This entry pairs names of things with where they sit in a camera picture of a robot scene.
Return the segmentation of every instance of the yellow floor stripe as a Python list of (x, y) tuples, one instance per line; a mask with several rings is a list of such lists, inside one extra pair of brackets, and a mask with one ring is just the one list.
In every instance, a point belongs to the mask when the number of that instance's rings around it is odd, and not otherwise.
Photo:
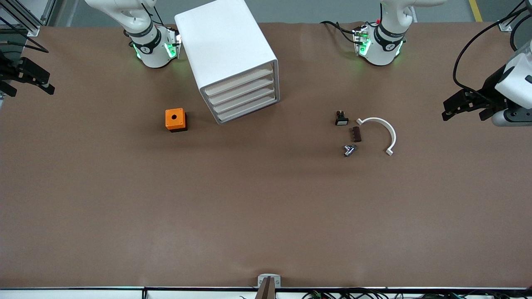
[(473, 16), (475, 17), (476, 22), (482, 22), (482, 16), (478, 10), (478, 5), (476, 0), (469, 0), (469, 5), (471, 5), (471, 10), (473, 11)]

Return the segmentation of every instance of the orange box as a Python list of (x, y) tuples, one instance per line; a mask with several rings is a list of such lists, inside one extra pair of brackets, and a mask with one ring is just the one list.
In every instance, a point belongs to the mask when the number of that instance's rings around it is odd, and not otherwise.
[(183, 108), (168, 109), (164, 114), (166, 128), (174, 132), (183, 132), (188, 130), (187, 114)]

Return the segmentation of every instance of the silver metal fitting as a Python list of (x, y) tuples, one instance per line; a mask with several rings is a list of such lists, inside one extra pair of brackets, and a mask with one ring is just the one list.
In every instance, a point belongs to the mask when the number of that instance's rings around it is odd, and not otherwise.
[(356, 145), (344, 145), (344, 156), (349, 157), (356, 151)]

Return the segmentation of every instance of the white curved handle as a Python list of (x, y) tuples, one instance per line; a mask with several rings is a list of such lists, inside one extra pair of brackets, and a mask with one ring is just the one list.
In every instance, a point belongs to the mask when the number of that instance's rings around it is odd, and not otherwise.
[(386, 129), (388, 129), (388, 131), (390, 132), (390, 135), (392, 136), (392, 144), (386, 149), (386, 153), (391, 156), (394, 153), (392, 151), (392, 147), (394, 147), (395, 141), (397, 140), (397, 134), (395, 133), (394, 127), (392, 127), (392, 125), (389, 122), (387, 122), (386, 120), (382, 118), (366, 118), (364, 120), (361, 120), (361, 119), (356, 120), (356, 122), (359, 124), (363, 124), (368, 121), (378, 122), (379, 124), (385, 126)]

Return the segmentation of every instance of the white storage bin tower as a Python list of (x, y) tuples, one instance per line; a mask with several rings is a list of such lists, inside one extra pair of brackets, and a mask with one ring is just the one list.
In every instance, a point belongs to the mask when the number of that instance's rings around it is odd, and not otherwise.
[(277, 58), (244, 0), (176, 15), (199, 92), (218, 123), (279, 101)]

